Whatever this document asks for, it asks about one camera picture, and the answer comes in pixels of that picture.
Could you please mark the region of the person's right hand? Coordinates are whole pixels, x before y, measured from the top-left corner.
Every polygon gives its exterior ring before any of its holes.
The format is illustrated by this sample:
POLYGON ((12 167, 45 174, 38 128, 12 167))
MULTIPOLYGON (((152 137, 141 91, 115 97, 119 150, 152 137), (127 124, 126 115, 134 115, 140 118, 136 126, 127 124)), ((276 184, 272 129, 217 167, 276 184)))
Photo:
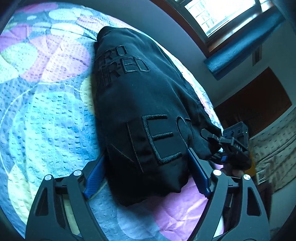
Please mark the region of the person's right hand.
POLYGON ((244 175, 244 171, 241 170, 226 170, 225 168, 220 169, 222 173, 227 176, 241 178, 244 175))

